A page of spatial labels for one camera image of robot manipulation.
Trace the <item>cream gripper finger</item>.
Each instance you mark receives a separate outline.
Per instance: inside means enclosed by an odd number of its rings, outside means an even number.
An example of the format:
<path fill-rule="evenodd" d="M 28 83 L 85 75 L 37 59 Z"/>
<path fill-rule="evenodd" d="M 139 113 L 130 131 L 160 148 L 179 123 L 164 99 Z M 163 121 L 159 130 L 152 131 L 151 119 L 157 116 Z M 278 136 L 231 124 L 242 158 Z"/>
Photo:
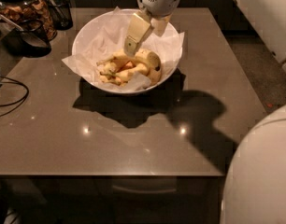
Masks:
<path fill-rule="evenodd" d="M 152 33 L 151 15 L 148 11 L 137 11 L 131 16 L 124 40 L 124 52 L 134 56 L 142 43 Z"/>
<path fill-rule="evenodd" d="M 167 27 L 167 24 L 170 22 L 170 19 L 170 15 L 161 18 L 152 18 L 151 26 L 153 28 L 153 32 L 158 36 L 162 36 Z"/>

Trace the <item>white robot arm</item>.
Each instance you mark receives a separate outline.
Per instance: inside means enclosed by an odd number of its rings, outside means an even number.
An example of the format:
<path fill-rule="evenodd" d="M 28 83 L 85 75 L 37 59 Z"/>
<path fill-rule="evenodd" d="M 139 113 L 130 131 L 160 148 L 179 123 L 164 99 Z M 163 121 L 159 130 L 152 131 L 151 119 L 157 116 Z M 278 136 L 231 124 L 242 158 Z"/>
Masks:
<path fill-rule="evenodd" d="M 180 0 L 136 0 L 124 50 L 135 54 Z M 286 0 L 237 0 L 286 73 Z M 286 224 L 286 105 L 263 114 L 244 135 L 223 184 L 220 224 Z"/>

